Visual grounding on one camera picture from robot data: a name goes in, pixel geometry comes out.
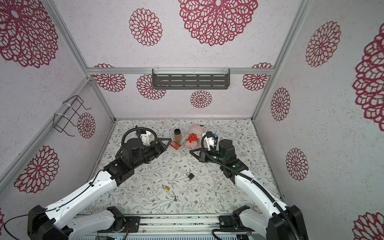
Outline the black padlock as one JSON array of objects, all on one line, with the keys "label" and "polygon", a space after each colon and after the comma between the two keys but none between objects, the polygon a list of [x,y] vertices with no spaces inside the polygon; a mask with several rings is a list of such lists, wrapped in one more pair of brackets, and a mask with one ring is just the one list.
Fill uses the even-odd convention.
[{"label": "black padlock", "polygon": [[187,177],[189,180],[192,180],[195,177],[195,175],[193,173],[187,173]]}]

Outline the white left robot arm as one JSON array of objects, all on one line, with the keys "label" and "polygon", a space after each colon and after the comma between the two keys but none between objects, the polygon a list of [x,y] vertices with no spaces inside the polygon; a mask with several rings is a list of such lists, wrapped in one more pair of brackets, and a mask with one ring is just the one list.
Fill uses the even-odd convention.
[{"label": "white left robot arm", "polygon": [[136,168],[158,158],[171,141],[159,138],[145,146],[142,140],[133,138],[122,144],[115,160],[88,183],[45,208],[40,205],[32,208],[28,214],[28,237],[32,240],[74,240],[97,231],[123,231],[127,223],[117,207],[85,217],[77,217],[77,214],[133,176]]}]

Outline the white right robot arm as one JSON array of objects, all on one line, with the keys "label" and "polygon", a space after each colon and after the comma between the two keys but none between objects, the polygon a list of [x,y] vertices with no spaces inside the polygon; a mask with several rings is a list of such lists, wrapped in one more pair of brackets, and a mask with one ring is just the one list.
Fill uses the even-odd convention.
[{"label": "white right robot arm", "polygon": [[226,178],[242,189],[260,209],[258,214],[248,206],[233,211],[230,216],[220,216],[220,227],[212,230],[217,240],[218,232],[254,232],[263,240],[307,240],[308,233],[301,210],[280,201],[258,181],[249,168],[237,158],[231,140],[208,141],[190,154],[201,163],[220,166]]}]

